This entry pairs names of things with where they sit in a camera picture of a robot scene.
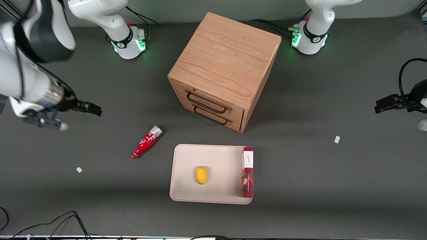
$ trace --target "lemon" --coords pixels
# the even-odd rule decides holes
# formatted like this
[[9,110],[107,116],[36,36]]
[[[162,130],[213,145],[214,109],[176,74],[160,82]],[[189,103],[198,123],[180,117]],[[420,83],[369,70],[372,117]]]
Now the lemon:
[[208,171],[205,167],[199,166],[196,169],[196,180],[200,185],[203,185],[206,183],[206,180],[208,179]]

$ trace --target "gray table surface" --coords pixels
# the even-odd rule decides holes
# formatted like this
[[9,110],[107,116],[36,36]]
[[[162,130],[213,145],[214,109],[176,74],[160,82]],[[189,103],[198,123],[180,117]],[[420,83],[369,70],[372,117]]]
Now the gray table surface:
[[[101,28],[73,29],[72,59],[47,67],[103,115],[62,113],[70,129],[56,132],[22,123],[6,106],[0,205],[11,221],[2,234],[76,210],[89,232],[107,235],[427,238],[427,133],[415,126],[423,115],[374,112],[376,100],[398,93],[402,64],[427,56],[419,14],[336,20],[314,56],[284,39],[244,134],[183,109],[166,78],[197,26],[153,26],[148,51],[130,61]],[[409,65],[405,90],[426,76],[424,63]],[[153,125],[166,133],[133,160]],[[180,143],[253,146],[252,203],[171,200]],[[81,231],[70,222],[58,234]]]

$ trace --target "green led light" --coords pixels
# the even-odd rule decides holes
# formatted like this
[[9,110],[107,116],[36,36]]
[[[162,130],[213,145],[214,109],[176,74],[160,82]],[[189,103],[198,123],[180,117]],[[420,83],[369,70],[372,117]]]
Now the green led light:
[[325,42],[326,42],[326,38],[328,37],[328,35],[326,34],[325,35],[325,39],[323,40],[323,43],[322,43],[322,47],[325,45]]
[[135,42],[138,45],[139,50],[141,50],[141,52],[145,50],[145,41],[144,40],[135,39]]
[[114,46],[114,43],[111,42],[111,44],[113,45],[114,51],[117,52],[116,46]]
[[301,39],[301,33],[298,33],[294,38],[295,39],[292,40],[292,46],[296,47],[298,46],[299,40]]

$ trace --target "wooden cabinet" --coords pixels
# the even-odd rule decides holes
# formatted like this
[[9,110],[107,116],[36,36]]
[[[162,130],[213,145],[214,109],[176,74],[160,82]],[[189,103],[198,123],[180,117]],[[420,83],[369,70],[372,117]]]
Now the wooden cabinet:
[[167,77],[184,108],[243,132],[280,41],[208,12]]

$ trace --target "power cable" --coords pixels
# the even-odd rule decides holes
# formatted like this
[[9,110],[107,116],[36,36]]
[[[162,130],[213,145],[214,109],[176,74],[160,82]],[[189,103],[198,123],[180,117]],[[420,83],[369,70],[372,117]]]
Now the power cable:
[[25,228],[25,229],[23,229],[23,230],[21,230],[21,231],[19,231],[17,234],[15,234],[13,237],[11,237],[11,238],[9,238],[9,239],[7,239],[7,240],[10,240],[10,239],[12,239],[12,238],[15,238],[16,236],[18,236],[19,234],[21,234],[22,232],[24,232],[24,231],[26,231],[26,230],[29,230],[29,229],[32,229],[32,228],[35,228],[35,227],[38,227],[38,226],[42,226],[42,225],[50,225],[50,224],[52,224],[52,223],[54,223],[56,220],[58,220],[58,219],[60,219],[61,217],[63,217],[63,216],[65,216],[65,215],[67,215],[67,214],[69,214],[69,213],[73,213],[71,216],[68,216],[67,218],[65,218],[56,228],[55,228],[55,230],[52,232],[52,234],[51,234],[51,236],[55,233],[55,231],[66,221],[66,220],[68,220],[68,219],[70,219],[71,217],[75,217],[76,219],[77,219],[77,221],[79,222],[79,225],[80,225],[80,228],[82,229],[82,231],[83,231],[83,233],[85,234],[85,238],[87,239],[87,237],[89,236],[89,238],[91,238],[91,235],[95,235],[95,234],[93,234],[93,233],[90,233],[90,232],[87,232],[86,231],[86,228],[85,228],[85,225],[83,224],[83,222],[82,222],[82,219],[79,217],[79,215],[75,212],[75,211],[68,211],[68,212],[66,212],[66,213],[64,213],[64,214],[62,214],[61,216],[59,216],[59,217],[57,217],[57,218],[55,218],[54,220],[52,220],[51,222],[49,222],[49,223],[40,223],[40,224],[36,224],[36,225],[33,225],[33,226],[31,226],[31,227],[28,227],[28,228]]
[[10,9],[16,12],[18,16],[22,17],[22,13],[12,3],[10,3],[8,0],[4,0],[3,2],[6,3],[6,5],[9,6]]
[[0,7],[1,7],[1,8],[3,8],[3,10],[5,10],[6,12],[8,12],[8,13],[9,13],[9,15],[11,15],[14,19],[16,19],[16,20],[18,20],[18,21],[19,21],[19,18],[18,18],[18,17],[16,17],[13,13],[11,13],[11,12],[9,11],[9,9],[7,9],[5,6],[3,6],[2,4],[0,4]]
[[[32,8],[32,5],[34,4],[34,0],[31,0],[31,2],[28,5],[27,10],[25,11],[24,15],[18,20],[17,24],[22,24],[22,22],[27,19],[28,13]],[[25,80],[24,80],[24,74],[23,74],[23,70],[22,70],[22,63],[21,63],[21,58],[19,55],[19,51],[18,51],[18,45],[16,43],[16,39],[15,39],[15,53],[16,53],[16,61],[18,64],[18,69],[19,69],[19,77],[21,79],[21,97],[20,99],[23,99],[25,97]]]
[[414,59],[410,59],[410,60],[406,61],[406,62],[402,65],[402,67],[401,67],[401,69],[400,69],[400,72],[399,72],[399,91],[400,91],[400,94],[402,95],[402,98],[403,98],[404,102],[409,106],[409,108],[410,108],[411,110],[413,110],[413,111],[418,111],[418,112],[421,112],[421,113],[427,113],[427,110],[420,110],[420,109],[416,108],[413,104],[411,104],[411,103],[409,102],[409,100],[408,100],[408,97],[405,95],[405,93],[403,93],[403,88],[402,88],[402,75],[403,75],[403,70],[405,70],[405,67],[406,67],[410,62],[413,62],[413,61],[423,61],[423,62],[427,62],[427,59],[414,58]]
[[214,238],[216,238],[216,240],[230,240],[230,238],[225,237],[225,236],[220,236],[220,235],[203,235],[203,236],[193,237],[190,240],[195,240],[195,239],[203,238],[203,237],[214,237]]
[[307,14],[309,14],[311,12],[311,9],[308,10],[306,13],[304,13],[304,15],[302,15],[299,19],[304,19],[305,16],[307,16]]
[[142,14],[140,14],[140,13],[137,13],[137,12],[135,12],[134,10],[132,10],[130,7],[128,7],[128,6],[126,6],[126,9],[127,10],[129,10],[129,11],[131,11],[131,12],[133,12],[135,15],[139,15],[139,16],[141,16],[141,17],[143,17],[143,18],[145,18],[145,19],[148,19],[148,20],[150,20],[150,21],[152,21],[153,23],[155,23],[155,24],[157,24],[157,25],[159,25],[159,23],[158,22],[156,22],[156,21],[154,21],[154,20],[152,20],[151,18],[147,18],[146,16],[144,16],[144,15],[142,15]]
[[2,231],[9,224],[9,215],[7,214],[6,209],[2,207],[0,207],[0,209],[4,212],[4,215],[6,215],[6,224],[2,228],[0,228],[0,231]]
[[268,20],[264,20],[264,19],[254,19],[254,20],[252,20],[252,21],[255,21],[255,22],[262,22],[262,23],[266,23],[267,25],[269,25],[276,33],[278,33],[279,35],[281,35],[281,36],[283,36],[283,37],[287,37],[287,38],[292,38],[292,36],[290,36],[290,35],[286,35],[286,34],[284,34],[284,33],[282,33],[280,30],[286,30],[286,31],[288,31],[288,28],[287,27],[284,27],[284,26],[280,26],[280,25],[277,25],[277,24],[275,24],[275,23],[273,23],[273,22],[271,22],[271,21],[268,21]]

